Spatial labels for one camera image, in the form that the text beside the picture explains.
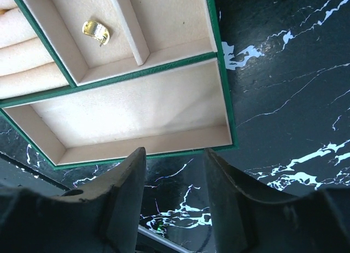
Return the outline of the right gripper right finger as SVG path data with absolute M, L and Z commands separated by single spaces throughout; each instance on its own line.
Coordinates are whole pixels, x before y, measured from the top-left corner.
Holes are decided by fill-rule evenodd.
M 349 189 L 297 197 L 203 157 L 217 252 L 349 252 Z

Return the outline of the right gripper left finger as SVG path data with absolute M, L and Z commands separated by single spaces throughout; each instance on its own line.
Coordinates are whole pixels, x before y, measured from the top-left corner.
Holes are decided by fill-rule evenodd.
M 145 148 L 61 196 L 1 189 L 1 252 L 134 252 Z

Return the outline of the small green jewelry tray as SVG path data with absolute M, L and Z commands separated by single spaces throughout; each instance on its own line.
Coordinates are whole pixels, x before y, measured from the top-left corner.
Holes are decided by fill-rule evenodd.
M 214 0 L 13 1 L 49 61 L 33 85 L 1 85 L 1 116 L 51 166 L 237 146 Z

